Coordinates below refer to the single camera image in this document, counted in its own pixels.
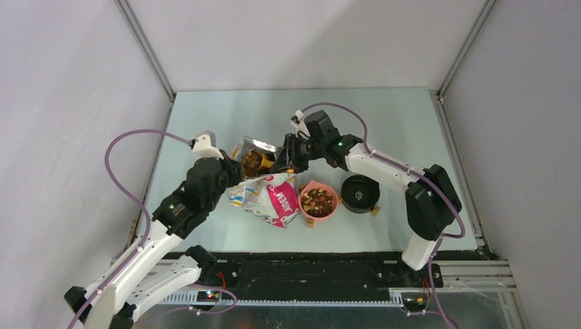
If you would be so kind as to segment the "yellow plastic scoop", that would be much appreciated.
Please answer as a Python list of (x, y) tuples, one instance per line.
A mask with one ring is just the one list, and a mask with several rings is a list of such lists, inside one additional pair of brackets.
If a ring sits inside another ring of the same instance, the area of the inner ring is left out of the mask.
[(270, 171), (274, 165), (274, 162), (266, 154), (260, 152), (256, 152), (256, 161), (258, 163), (257, 172)]

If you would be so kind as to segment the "printed cat food bag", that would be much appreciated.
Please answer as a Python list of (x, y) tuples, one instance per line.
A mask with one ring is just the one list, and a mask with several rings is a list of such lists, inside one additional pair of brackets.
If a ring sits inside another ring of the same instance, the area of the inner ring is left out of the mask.
[[(242, 157), (252, 149), (274, 161), (281, 147), (245, 136), (231, 153), (241, 169)], [(285, 228), (300, 213), (294, 173), (259, 172), (259, 176), (242, 181), (226, 190), (229, 203), (257, 218)]]

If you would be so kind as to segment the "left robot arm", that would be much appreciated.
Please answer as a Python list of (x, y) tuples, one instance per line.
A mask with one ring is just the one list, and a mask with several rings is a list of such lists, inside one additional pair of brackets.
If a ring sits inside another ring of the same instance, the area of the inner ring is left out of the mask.
[(96, 319), (102, 328), (131, 328), (149, 308), (181, 287), (214, 282), (217, 260), (200, 245), (189, 247), (165, 272), (150, 279), (146, 275), (208, 218), (225, 190), (239, 182), (240, 167), (225, 154), (196, 160), (178, 188), (146, 216), (144, 234), (100, 279), (65, 293), (64, 300), (75, 313), (69, 327)]

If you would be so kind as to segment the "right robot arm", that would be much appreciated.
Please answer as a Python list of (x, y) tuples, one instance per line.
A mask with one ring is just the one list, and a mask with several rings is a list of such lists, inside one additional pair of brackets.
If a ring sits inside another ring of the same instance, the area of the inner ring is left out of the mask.
[(341, 134), (323, 110), (291, 119), (295, 132), (286, 134), (282, 149), (275, 153), (271, 173), (301, 173), (309, 163), (324, 159), (332, 168), (363, 175), (402, 195), (412, 236), (402, 252), (398, 276), (415, 287), (426, 277), (425, 266), (435, 255), (445, 229), (454, 221), (465, 235), (460, 219), (462, 204), (446, 170), (434, 164), (413, 167), (372, 149), (366, 137)]

